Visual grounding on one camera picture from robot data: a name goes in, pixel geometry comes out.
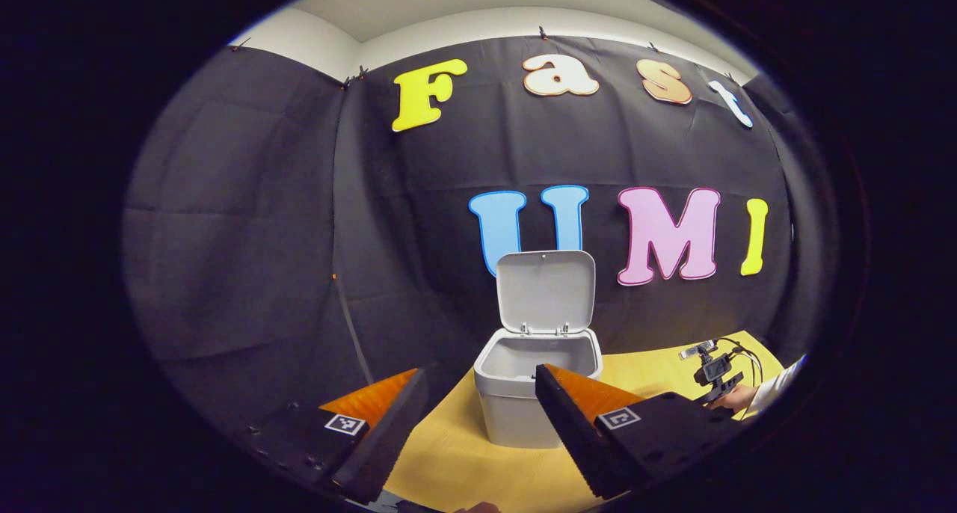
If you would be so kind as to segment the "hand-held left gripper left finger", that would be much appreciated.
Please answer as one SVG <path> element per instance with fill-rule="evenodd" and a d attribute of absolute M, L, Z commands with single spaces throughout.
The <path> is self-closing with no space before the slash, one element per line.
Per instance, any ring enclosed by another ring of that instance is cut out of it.
<path fill-rule="evenodd" d="M 428 413 L 428 379 L 409 369 L 321 406 L 290 404 L 248 425 L 247 448 L 304 488 L 375 502 Z"/>

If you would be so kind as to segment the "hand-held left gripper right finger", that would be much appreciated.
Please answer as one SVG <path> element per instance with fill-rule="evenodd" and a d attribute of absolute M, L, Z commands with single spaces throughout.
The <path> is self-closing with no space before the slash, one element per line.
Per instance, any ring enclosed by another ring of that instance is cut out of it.
<path fill-rule="evenodd" d="M 594 496 L 663 485 L 744 430 L 731 412 L 679 393 L 640 397 L 554 364 L 539 364 L 535 395 Z"/>

